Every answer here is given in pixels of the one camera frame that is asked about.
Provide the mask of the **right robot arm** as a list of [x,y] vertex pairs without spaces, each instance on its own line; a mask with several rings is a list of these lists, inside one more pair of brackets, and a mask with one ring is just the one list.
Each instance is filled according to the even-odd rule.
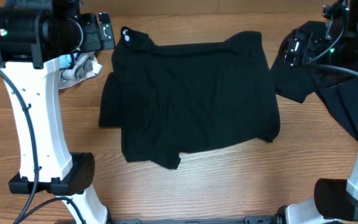
[[[299,103],[315,93],[358,142],[358,1],[323,7],[324,22],[309,21],[282,42],[271,68],[278,95]],[[313,196],[285,205],[272,223],[358,222],[358,151],[347,179],[319,179]]]

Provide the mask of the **black t-shirt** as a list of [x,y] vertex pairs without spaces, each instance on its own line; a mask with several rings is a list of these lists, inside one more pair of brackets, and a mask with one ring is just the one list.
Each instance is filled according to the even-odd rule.
[[128,27],[112,53],[99,126],[121,130],[129,162],[176,169],[181,153],[210,151],[280,132],[273,78],[262,35],[222,42],[157,45]]

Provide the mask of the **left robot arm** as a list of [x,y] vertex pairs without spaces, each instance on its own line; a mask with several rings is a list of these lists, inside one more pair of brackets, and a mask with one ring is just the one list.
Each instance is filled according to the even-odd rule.
[[21,151],[13,194],[46,191],[76,223],[111,223],[93,187],[94,156],[70,152],[58,86],[63,55],[111,50],[110,16],[80,12],[78,1],[8,1],[0,7],[0,76],[6,85]]

